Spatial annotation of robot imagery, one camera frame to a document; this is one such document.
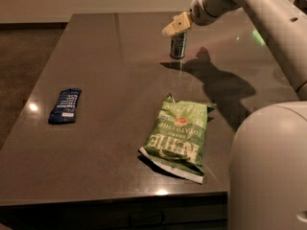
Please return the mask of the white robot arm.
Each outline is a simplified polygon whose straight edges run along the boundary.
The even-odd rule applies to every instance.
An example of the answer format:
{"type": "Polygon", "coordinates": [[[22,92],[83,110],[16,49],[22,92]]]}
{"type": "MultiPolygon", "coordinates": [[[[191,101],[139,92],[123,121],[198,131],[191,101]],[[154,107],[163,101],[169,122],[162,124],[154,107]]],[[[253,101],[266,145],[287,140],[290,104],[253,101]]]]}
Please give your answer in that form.
{"type": "Polygon", "coordinates": [[[307,230],[306,0],[194,0],[162,33],[209,25],[236,9],[273,61],[252,65],[260,107],[233,138],[228,230],[307,230]]]}

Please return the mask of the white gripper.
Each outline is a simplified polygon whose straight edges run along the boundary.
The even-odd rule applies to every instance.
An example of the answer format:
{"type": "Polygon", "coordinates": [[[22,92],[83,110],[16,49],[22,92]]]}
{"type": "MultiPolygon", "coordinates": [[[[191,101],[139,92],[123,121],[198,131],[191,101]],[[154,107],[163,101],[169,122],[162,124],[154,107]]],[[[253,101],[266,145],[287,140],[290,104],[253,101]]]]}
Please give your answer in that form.
{"type": "Polygon", "coordinates": [[[172,37],[184,33],[192,27],[193,21],[199,26],[210,25],[225,13],[239,8],[240,6],[232,0],[193,0],[190,12],[184,11],[175,16],[162,30],[162,35],[172,37]]]}

